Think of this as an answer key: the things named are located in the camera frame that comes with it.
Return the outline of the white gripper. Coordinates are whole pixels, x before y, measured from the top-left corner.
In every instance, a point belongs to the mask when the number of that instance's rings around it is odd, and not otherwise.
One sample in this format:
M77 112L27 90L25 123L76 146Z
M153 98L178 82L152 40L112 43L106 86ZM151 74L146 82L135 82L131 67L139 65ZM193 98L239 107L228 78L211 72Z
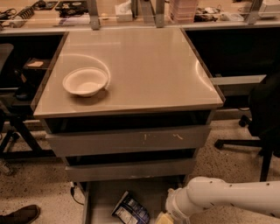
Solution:
M189 198L185 188L168 190L165 209L155 220L155 224L191 224L190 215L187 213Z

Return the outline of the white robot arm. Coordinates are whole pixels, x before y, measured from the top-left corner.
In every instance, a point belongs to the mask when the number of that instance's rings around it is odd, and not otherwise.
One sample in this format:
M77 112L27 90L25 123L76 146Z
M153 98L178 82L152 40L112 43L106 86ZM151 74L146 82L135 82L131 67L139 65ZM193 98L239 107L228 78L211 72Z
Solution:
M155 224L191 224L190 217L212 207L238 207L280 218L280 181L228 183L197 177L183 188L170 188Z

